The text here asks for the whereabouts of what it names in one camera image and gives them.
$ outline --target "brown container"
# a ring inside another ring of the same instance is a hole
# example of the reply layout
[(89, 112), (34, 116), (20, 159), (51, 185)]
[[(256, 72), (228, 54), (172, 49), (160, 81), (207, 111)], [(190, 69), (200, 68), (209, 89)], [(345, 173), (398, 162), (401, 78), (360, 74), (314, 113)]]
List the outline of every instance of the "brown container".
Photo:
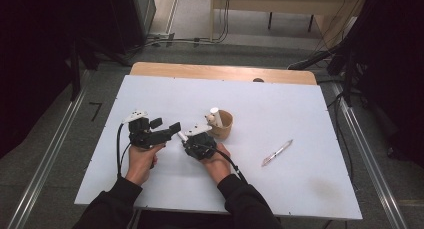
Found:
[(212, 126), (212, 130), (208, 131), (208, 133), (215, 139), (225, 140), (230, 135), (233, 116), (224, 110), (219, 110), (219, 116), (221, 117), (223, 127), (210, 125)]

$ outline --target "person's right arm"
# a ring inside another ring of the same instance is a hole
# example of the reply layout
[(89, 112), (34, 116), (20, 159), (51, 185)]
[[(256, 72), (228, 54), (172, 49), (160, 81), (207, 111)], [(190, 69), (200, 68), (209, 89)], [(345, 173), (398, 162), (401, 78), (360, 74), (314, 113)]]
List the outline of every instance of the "person's right arm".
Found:
[[(230, 153), (219, 143), (217, 149)], [(225, 198), (225, 209), (234, 217), (235, 228), (282, 228), (262, 195), (231, 174), (230, 163), (219, 153), (201, 161)]]

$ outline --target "white tabletop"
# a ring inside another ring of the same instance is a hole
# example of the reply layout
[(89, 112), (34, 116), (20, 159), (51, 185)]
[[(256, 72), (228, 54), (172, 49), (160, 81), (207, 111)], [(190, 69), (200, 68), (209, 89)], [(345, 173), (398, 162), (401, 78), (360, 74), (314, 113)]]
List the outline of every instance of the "white tabletop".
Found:
[[(247, 181), (277, 216), (362, 219), (348, 172), (319, 86), (149, 76), (126, 76), (113, 105), (76, 204), (89, 204), (116, 181), (116, 133), (134, 109), (162, 117), (182, 131), (219, 107), (234, 117), (223, 143)], [(262, 160), (286, 141), (293, 144), (271, 164)], [(129, 142), (121, 132), (121, 148)], [(226, 213), (224, 198), (203, 166), (184, 152), (177, 135), (158, 153), (136, 207)], [(123, 175), (128, 168), (124, 158)]]

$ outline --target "hand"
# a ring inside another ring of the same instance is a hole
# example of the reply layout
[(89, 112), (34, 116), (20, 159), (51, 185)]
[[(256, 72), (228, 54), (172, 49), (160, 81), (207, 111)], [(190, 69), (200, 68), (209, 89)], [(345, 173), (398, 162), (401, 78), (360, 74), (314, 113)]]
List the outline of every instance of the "hand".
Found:
[[(225, 153), (228, 157), (231, 156), (230, 152), (222, 143), (218, 143), (216, 149)], [(231, 174), (230, 163), (218, 152), (215, 152), (210, 159), (203, 159), (200, 162), (205, 166), (209, 176), (217, 185), (222, 179)]]
[(150, 150), (131, 145), (129, 150), (129, 168), (125, 179), (141, 186), (149, 179), (150, 167), (156, 165), (158, 158), (156, 153), (165, 147), (165, 143), (155, 145)]

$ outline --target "desk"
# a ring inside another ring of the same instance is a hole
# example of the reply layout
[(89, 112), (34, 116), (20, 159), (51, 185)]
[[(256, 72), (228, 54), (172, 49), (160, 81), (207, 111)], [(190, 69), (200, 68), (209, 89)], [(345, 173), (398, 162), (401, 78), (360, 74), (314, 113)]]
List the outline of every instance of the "desk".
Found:
[[(225, 9), (225, 2), (226, 0), (211, 0), (211, 40), (214, 31), (214, 10)], [(365, 0), (230, 0), (229, 9), (315, 15), (324, 42), (327, 48), (331, 48), (341, 38), (340, 32), (345, 29), (350, 19), (359, 15), (364, 2)]]
[[(269, 81), (248, 82), (253, 78)], [(187, 131), (218, 106), (234, 116), (226, 147), (277, 216), (361, 219), (321, 89), (313, 84), (310, 72), (136, 63), (122, 83), (75, 203), (88, 204), (114, 184), (116, 131), (131, 110), (146, 110), (151, 119), (162, 117), (165, 127), (180, 121)], [(127, 135), (123, 127), (122, 147)], [(290, 150), (262, 168), (263, 158), (289, 139), (294, 139)], [(222, 195), (178, 138), (158, 157), (136, 207), (226, 213)], [(124, 163), (122, 171), (127, 168)]]

